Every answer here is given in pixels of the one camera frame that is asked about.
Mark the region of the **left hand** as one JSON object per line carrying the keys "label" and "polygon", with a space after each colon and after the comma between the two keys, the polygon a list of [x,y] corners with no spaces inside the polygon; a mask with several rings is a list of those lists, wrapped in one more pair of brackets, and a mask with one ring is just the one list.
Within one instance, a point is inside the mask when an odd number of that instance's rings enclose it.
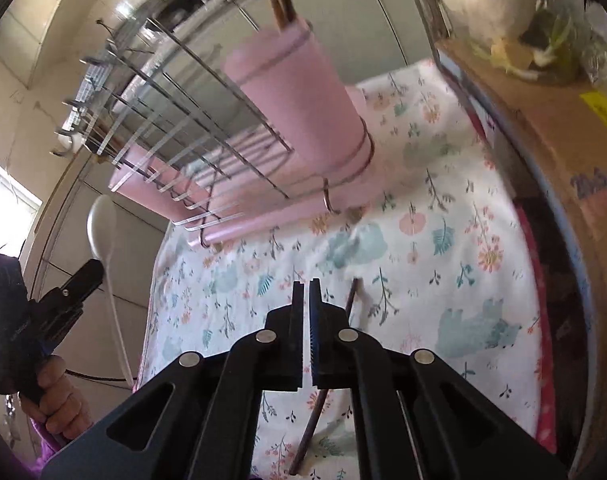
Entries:
{"label": "left hand", "polygon": [[50,356],[38,370],[38,386],[43,390],[38,402],[19,393],[21,408],[49,434],[74,440],[94,425],[87,400],[66,376],[59,356]]}

